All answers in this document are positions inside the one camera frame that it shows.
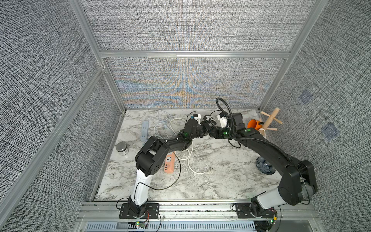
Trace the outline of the light blue power strip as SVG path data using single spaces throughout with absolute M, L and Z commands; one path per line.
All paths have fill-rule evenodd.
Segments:
M 158 125 L 164 124 L 165 128 L 170 129 L 172 134 L 175 135 L 175 131 L 171 126 L 171 121 L 174 119 L 174 117 L 172 117 L 169 113 L 167 113 L 163 110 L 158 110 L 156 118 L 149 116 L 149 117 L 146 118 L 146 120 L 144 120 L 142 122 L 140 140 L 143 144 L 147 141 L 147 138 L 148 138 L 148 132 L 149 132 L 149 128 L 150 128 L 150 126 L 149 126 L 149 124 L 150 124 L 149 120 L 150 119 L 157 122 L 155 124 L 155 126 L 153 127 L 154 130 L 156 130 L 156 127 Z

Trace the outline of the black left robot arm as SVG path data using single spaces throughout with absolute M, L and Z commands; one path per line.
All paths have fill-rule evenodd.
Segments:
M 156 188 L 151 186 L 153 176 L 160 170 L 166 157 L 176 151 L 184 151 L 193 145 L 193 140 L 203 138 L 211 130 L 207 122 L 190 119 L 184 128 L 174 137 L 161 139 L 151 136 L 135 157 L 136 181 L 133 193 L 128 198 L 128 206 L 134 216 L 141 218 L 146 211 L 148 192 L 150 189 L 163 191 L 171 186 Z

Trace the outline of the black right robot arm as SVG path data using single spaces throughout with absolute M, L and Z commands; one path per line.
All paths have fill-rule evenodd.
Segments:
M 299 160 L 286 154 L 275 144 L 269 142 L 254 128 L 232 130 L 209 126 L 209 135 L 215 139 L 231 139 L 255 151 L 281 175 L 278 187 L 261 193 L 251 199 L 251 213 L 261 217 L 268 209 L 289 204 L 295 206 L 317 192 L 314 166 L 308 160 Z

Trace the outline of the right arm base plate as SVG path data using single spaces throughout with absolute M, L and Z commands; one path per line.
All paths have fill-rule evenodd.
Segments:
M 238 218 L 277 219 L 277 211 L 274 208 L 262 209 L 255 203 L 235 203 L 231 209 L 237 213 Z

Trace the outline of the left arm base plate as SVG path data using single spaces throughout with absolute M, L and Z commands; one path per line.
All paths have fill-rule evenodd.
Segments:
M 122 204 L 119 219 L 158 219 L 160 204 L 145 204 L 139 208 L 128 203 Z

